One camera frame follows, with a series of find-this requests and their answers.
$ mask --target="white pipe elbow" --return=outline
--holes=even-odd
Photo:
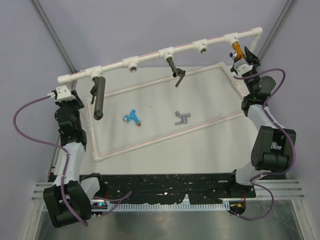
[[[239,41],[238,40],[239,33],[237,33],[237,32],[229,33],[229,34],[224,35],[224,38],[225,38],[225,41],[232,46],[232,44]]]
[[[208,40],[207,39],[193,41],[192,45],[193,45],[194,49],[198,50],[199,53],[201,53],[201,54],[205,54],[208,50]]]
[[[67,84],[71,82],[70,74],[59,76],[57,79],[59,84]]]
[[[173,46],[158,50],[160,58],[167,61],[168,58],[174,58],[175,49]]]
[[[253,32],[254,39],[258,40],[261,37],[263,32],[262,27],[252,28],[251,31]]]
[[[93,78],[100,77],[100,74],[102,74],[102,72],[103,71],[101,66],[94,66],[94,67],[87,68],[85,70],[85,75],[93,79]]]
[[[129,72],[134,73],[138,70],[139,57],[133,56],[122,60],[123,66],[127,67]]]

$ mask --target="gray wall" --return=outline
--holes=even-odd
[[[39,0],[76,69],[170,46],[263,28],[266,39],[286,0]],[[177,66],[231,63],[226,43],[175,56]],[[163,59],[141,66],[164,66]]]
[[[287,128],[295,129],[296,165],[291,175],[302,189],[320,222],[320,1],[297,1],[262,61],[264,69],[283,68],[287,77],[270,101],[271,112]],[[280,80],[281,74],[275,73]]]
[[[28,0],[0,7],[0,239],[20,239],[37,181],[45,180],[54,149],[18,135],[12,123],[23,104],[44,97],[68,74],[58,50]],[[20,128],[33,137],[56,141],[54,101],[28,107]]]

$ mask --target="black handle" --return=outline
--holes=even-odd
[[[186,71],[180,69],[180,68],[176,68],[174,61],[172,60],[172,57],[168,57],[168,59],[166,60],[172,70],[172,76],[174,78],[176,77],[180,77],[178,82],[175,84],[175,87],[177,88],[179,86],[179,84],[181,83],[182,79],[184,78],[184,76],[186,75]]]
[[[93,81],[94,81],[94,86],[96,87],[95,95],[93,95],[93,98],[95,97],[93,117],[95,120],[100,120],[104,116],[103,108],[104,108],[106,79],[103,76],[100,76],[100,77],[94,77]]]

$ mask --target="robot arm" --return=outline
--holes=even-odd
[[[43,191],[43,199],[48,209],[52,224],[56,228],[77,223],[78,219],[70,212],[63,201],[61,192],[64,177],[64,193],[69,205],[83,220],[91,218],[91,200],[95,195],[105,196],[105,186],[99,173],[93,173],[80,183],[81,161],[86,151],[86,132],[81,127],[79,109],[84,105],[75,90],[67,85],[59,86],[53,91],[55,103],[59,109],[54,117],[59,125],[60,142],[68,154],[63,153],[59,174],[53,186]]]
[[[248,186],[255,176],[260,175],[254,178],[258,180],[265,172],[285,171],[291,165],[293,156],[290,143],[277,126],[288,133],[293,144],[296,132],[274,120],[269,108],[264,105],[276,86],[275,80],[270,76],[257,75],[260,61],[247,47],[244,48],[245,55],[239,45],[234,49],[235,52],[230,54],[234,60],[231,71],[247,79],[244,82],[249,90],[249,94],[243,98],[241,109],[259,131],[251,151],[251,161],[235,172],[235,181]]]

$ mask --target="yellow component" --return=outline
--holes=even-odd
[[[244,52],[241,50],[240,44],[238,42],[235,42],[234,44],[232,44],[232,47],[236,52],[236,58],[234,59],[235,61],[244,59],[246,57]]]

